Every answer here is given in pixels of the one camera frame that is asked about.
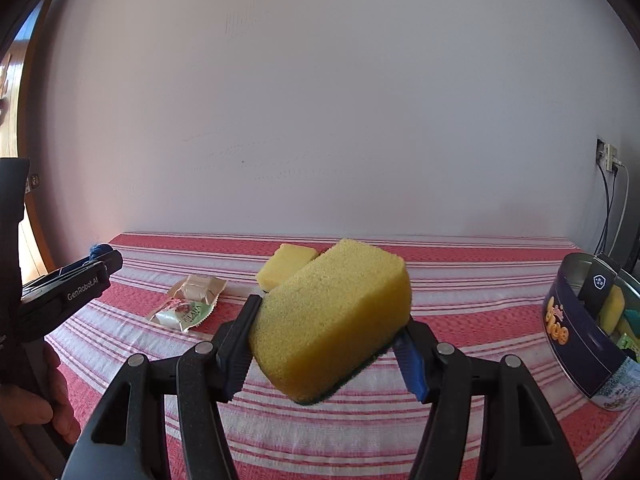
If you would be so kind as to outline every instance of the cable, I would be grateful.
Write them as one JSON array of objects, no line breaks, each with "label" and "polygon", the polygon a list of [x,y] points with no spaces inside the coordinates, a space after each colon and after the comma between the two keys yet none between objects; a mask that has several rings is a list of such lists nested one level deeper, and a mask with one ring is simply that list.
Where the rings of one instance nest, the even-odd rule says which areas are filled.
[{"label": "cable", "polygon": [[602,239],[602,247],[600,248],[600,252],[603,253],[607,250],[607,240],[609,239],[609,219],[611,214],[611,209],[613,208],[613,198],[616,195],[616,181],[618,180],[618,168],[613,168],[613,186],[611,186],[611,196],[609,200],[609,209],[607,211],[607,228],[604,231],[604,238]]},{"label": "cable", "polygon": [[616,245],[616,242],[618,241],[618,235],[620,234],[620,228],[622,227],[622,220],[625,217],[626,201],[629,198],[629,170],[626,168],[624,164],[622,164],[622,162],[617,162],[617,164],[620,168],[623,168],[626,173],[625,203],[622,206],[622,213],[620,214],[620,221],[618,222],[618,229],[616,230],[616,235],[613,237],[613,243],[611,244],[611,248],[609,249],[609,256],[611,256],[611,253],[613,252],[613,247]]},{"label": "cable", "polygon": [[607,184],[607,177],[604,176],[604,171],[602,170],[602,166],[598,164],[598,169],[602,174],[602,181],[604,182],[604,193],[607,197],[607,218],[602,226],[602,232],[600,234],[600,240],[598,240],[598,244],[596,245],[595,254],[598,254],[598,250],[600,249],[600,245],[602,244],[602,237],[604,236],[605,231],[607,230],[607,225],[609,224],[609,211],[610,211],[610,203],[609,203],[609,185]]}]

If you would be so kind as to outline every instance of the white wall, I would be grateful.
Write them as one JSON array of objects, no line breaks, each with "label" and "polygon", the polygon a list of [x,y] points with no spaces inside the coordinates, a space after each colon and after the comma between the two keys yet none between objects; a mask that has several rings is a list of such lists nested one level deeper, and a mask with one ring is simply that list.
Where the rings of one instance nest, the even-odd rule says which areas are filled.
[{"label": "white wall", "polygon": [[640,151],[640,56],[604,0],[56,0],[45,42],[61,263],[124,230],[592,249],[596,137]]}]

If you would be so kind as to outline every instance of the black cable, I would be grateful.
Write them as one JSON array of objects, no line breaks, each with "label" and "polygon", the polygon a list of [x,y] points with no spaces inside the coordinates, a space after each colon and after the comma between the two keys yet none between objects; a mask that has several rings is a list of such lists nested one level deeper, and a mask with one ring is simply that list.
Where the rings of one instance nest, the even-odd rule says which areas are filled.
[{"label": "black cable", "polygon": [[602,226],[602,232],[600,233],[600,240],[598,240],[598,244],[596,245],[596,250],[595,250],[595,254],[598,254],[598,251],[600,250],[600,245],[602,244],[602,238],[604,237],[605,231],[607,230],[607,227],[609,225],[609,212],[611,209],[611,204],[609,202],[609,185],[607,184],[607,177],[604,175],[604,171],[602,170],[602,166],[600,164],[598,164],[598,169],[600,170],[600,173],[602,174],[602,181],[604,182],[604,193],[607,197],[607,218],[604,221],[604,225]]},{"label": "black cable", "polygon": [[611,195],[607,196],[607,218],[602,227],[604,236],[602,236],[602,245],[598,249],[600,252],[604,252],[607,249],[607,239],[609,238],[609,218],[611,213],[611,208],[613,207],[613,198],[616,192],[616,177],[618,173],[615,172],[613,174],[613,186],[611,187]]},{"label": "black cable", "polygon": [[[609,213],[613,209],[613,199],[616,197],[616,179],[618,178],[618,167],[613,167],[613,186],[611,186],[611,202],[609,203]],[[607,214],[607,229],[604,231],[602,239],[602,251],[607,250],[607,239],[609,239],[609,215]]]}]

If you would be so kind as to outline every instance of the food package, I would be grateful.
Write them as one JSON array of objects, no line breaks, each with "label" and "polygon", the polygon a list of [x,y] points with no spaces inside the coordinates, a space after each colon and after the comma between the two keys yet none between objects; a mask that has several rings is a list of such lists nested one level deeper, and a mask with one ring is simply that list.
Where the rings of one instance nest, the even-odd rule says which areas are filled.
[{"label": "food package", "polygon": [[181,332],[198,326],[213,312],[226,280],[190,274],[167,292],[166,301],[147,319]]},{"label": "food package", "polygon": [[640,348],[638,348],[634,338],[630,337],[626,332],[620,336],[620,339],[618,340],[618,348],[631,348],[636,354],[636,360],[640,359]]}]

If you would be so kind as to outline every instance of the white cable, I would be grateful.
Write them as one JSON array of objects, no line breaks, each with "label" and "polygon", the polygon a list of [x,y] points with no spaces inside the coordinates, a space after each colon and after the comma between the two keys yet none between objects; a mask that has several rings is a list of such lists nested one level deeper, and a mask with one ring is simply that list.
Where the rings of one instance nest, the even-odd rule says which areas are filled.
[{"label": "white cable", "polygon": [[620,215],[620,221],[618,222],[618,230],[616,231],[616,235],[613,238],[613,243],[611,244],[611,248],[609,249],[609,253],[607,253],[609,256],[611,256],[611,253],[613,252],[613,247],[616,245],[616,241],[618,240],[618,235],[620,234],[620,228],[622,227],[622,221],[625,217],[625,211],[626,211],[626,200],[629,198],[629,170],[626,168],[626,166],[624,164],[622,164],[622,162],[620,161],[616,161],[616,164],[620,167],[620,168],[624,168],[625,173],[626,173],[626,191],[625,191],[625,204],[622,206],[622,214]]}]

